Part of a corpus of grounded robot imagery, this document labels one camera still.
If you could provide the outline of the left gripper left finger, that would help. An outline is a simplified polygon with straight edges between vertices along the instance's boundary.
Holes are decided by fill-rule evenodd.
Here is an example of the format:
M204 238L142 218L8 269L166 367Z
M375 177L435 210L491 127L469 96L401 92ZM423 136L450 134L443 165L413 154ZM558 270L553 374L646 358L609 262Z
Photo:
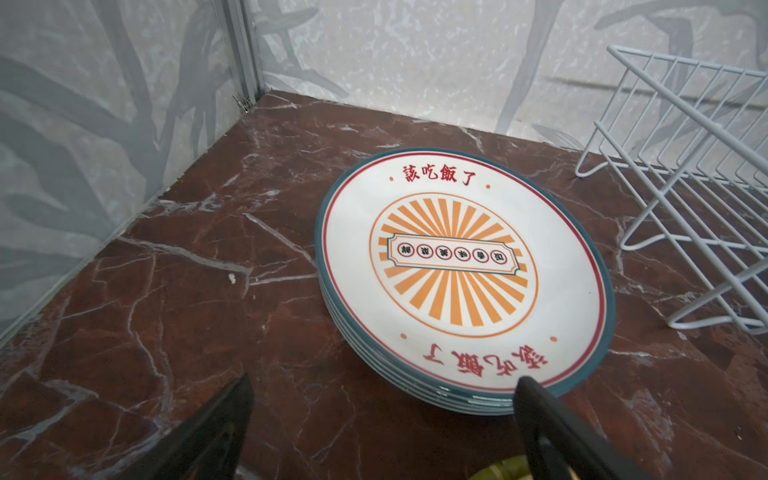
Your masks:
M120 479L233 479L254 403L250 378L229 382Z

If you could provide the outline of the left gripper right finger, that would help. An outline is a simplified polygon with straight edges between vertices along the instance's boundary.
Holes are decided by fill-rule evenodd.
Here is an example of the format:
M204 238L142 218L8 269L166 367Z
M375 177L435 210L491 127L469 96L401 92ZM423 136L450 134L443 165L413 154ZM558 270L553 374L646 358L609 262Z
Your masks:
M519 379L513 408L533 479L650 477L532 377Z

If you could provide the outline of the green woven plate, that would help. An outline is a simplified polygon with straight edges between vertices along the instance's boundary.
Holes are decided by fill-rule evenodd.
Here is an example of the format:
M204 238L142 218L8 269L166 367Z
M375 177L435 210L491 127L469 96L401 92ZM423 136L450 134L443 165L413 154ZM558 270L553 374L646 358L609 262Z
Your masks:
M532 480L527 457L519 455L488 465L472 476L469 480Z

